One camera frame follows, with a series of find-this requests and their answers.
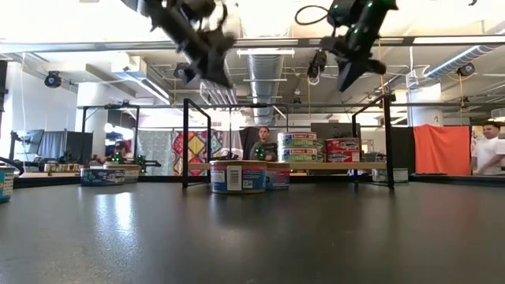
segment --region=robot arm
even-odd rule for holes
[[[161,28],[178,46],[178,52],[185,54],[189,67],[185,70],[186,83],[199,76],[227,88],[232,88],[224,71],[226,52],[233,47],[233,35],[224,35],[222,26],[226,21],[227,9],[223,4],[223,18],[215,30],[195,30],[193,24],[212,15],[214,0],[192,1],[168,0],[166,7],[162,0],[138,0],[143,5],[140,13],[150,17],[152,29]]]

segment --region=orange curtain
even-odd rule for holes
[[[470,168],[468,126],[413,128],[416,144],[416,173],[467,175]]]

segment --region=man in white shirt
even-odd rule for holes
[[[499,124],[490,121],[483,126],[484,138],[475,145],[470,174],[501,174],[501,161],[505,158],[505,141],[498,139]]]

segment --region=colorful quilt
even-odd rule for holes
[[[205,141],[207,140],[207,131],[190,131],[189,132],[189,163],[206,163],[207,162],[207,147]],[[182,175],[182,132],[175,132],[175,139],[172,143],[174,151],[174,175]],[[211,131],[211,156],[216,157],[220,155],[221,148],[223,147],[223,132],[212,130]],[[190,170],[189,175],[200,176],[205,175],[205,170]]]

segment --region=man in green shirt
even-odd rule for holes
[[[249,158],[251,160],[277,162],[277,143],[269,142],[270,129],[266,126],[261,127],[258,137],[259,141],[252,146]]]

